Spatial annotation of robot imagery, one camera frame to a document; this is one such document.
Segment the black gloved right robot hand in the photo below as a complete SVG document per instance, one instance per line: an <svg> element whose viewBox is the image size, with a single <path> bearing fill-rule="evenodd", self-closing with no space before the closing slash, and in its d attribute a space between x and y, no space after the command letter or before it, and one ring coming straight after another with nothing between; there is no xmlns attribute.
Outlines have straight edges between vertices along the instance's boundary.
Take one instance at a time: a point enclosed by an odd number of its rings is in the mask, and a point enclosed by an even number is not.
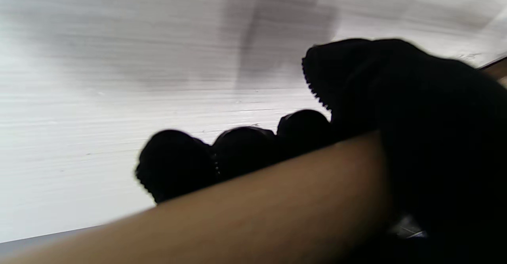
<svg viewBox="0 0 507 264"><path fill-rule="evenodd" d="M506 89L461 61L398 39L315 45L302 60L331 112L282 117L208 145L178 130L154 134L135 175L156 204L378 130L395 208L425 237L391 233L355 248L354 264L506 263Z"/></svg>

